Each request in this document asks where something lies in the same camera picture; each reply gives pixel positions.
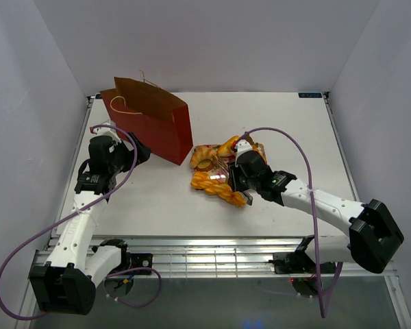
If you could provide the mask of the metal serving tongs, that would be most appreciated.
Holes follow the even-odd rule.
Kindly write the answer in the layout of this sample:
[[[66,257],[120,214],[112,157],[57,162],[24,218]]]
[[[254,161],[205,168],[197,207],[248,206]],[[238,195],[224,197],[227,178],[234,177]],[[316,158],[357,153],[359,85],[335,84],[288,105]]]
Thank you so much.
[[[210,179],[223,185],[216,193],[227,203],[236,207],[251,206],[253,198],[248,192],[233,192],[229,187],[229,169],[226,162],[221,161],[218,157],[212,160],[214,169],[210,174]]]

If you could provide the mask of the striped long loaf bread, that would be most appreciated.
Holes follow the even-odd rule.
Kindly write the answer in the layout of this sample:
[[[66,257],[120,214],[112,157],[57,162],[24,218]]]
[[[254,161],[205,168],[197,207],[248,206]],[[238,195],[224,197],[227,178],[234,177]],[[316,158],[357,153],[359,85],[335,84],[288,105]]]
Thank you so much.
[[[256,151],[257,153],[259,153],[261,157],[263,158],[263,160],[265,161],[265,163],[267,163],[264,145],[262,143],[254,143],[252,145],[252,149]]]

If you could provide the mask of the red paper bag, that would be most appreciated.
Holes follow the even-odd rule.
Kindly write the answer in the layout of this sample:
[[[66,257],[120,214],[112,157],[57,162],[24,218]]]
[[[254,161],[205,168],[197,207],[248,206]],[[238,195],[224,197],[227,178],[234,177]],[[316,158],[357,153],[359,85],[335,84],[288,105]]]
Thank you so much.
[[[100,92],[110,120],[153,154],[181,165],[193,146],[188,104],[145,77],[115,77],[114,85]]]

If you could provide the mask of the braided twisted bread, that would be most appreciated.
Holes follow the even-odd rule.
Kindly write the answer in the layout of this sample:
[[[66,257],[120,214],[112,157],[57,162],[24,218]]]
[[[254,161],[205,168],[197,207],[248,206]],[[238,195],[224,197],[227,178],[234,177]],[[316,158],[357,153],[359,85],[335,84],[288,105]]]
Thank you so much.
[[[241,208],[247,205],[244,197],[239,192],[233,192],[226,182],[212,179],[206,172],[195,172],[190,185],[195,190],[204,191],[208,195],[217,195],[236,207]]]

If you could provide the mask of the croissant bread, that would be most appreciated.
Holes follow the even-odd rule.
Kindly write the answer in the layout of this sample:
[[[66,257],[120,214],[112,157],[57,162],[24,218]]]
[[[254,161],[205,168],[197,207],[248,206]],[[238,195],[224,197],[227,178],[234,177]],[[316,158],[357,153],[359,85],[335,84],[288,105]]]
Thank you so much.
[[[211,147],[200,145],[195,148],[190,159],[190,167],[196,168],[204,160],[213,160],[217,157],[217,151]]]

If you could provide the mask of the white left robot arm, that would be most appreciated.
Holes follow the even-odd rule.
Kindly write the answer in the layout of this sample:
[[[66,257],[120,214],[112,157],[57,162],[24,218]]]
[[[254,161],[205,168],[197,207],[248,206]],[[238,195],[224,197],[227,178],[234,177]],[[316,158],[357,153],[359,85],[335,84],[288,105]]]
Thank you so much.
[[[110,196],[119,187],[116,177],[148,161],[151,150],[132,132],[111,125],[90,130],[89,157],[80,165],[71,218],[44,265],[32,267],[29,281],[39,309],[45,313],[86,315],[97,287],[110,273],[125,273],[131,265],[127,243],[108,239],[92,248],[90,242]]]

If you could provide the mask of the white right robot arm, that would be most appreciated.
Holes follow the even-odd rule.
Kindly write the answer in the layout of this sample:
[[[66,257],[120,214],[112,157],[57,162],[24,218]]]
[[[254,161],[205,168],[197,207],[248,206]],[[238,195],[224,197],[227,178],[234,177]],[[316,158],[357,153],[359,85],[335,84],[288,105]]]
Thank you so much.
[[[286,171],[273,171],[248,141],[233,143],[236,157],[229,164],[228,184],[234,192],[255,191],[262,199],[300,210],[341,231],[340,236],[302,239],[295,251],[274,258],[282,273],[332,273],[340,263],[353,262],[381,273],[404,242],[387,206],[376,199],[351,201],[319,189],[312,190]]]

